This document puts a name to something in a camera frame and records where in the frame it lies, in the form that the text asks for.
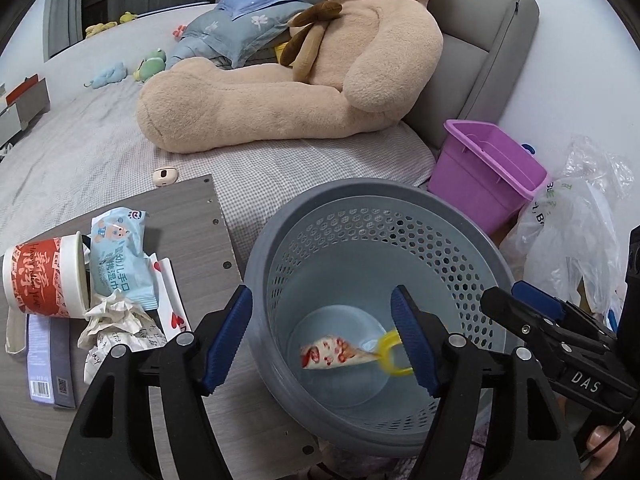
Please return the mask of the person's right hand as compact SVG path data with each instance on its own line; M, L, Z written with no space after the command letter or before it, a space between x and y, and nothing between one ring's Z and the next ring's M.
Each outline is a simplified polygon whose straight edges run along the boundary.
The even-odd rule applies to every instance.
M608 426L597 426L587 440L587 451L592 452L590 460L582 471L585 480L597 479L614 460L620 446L620 430Z

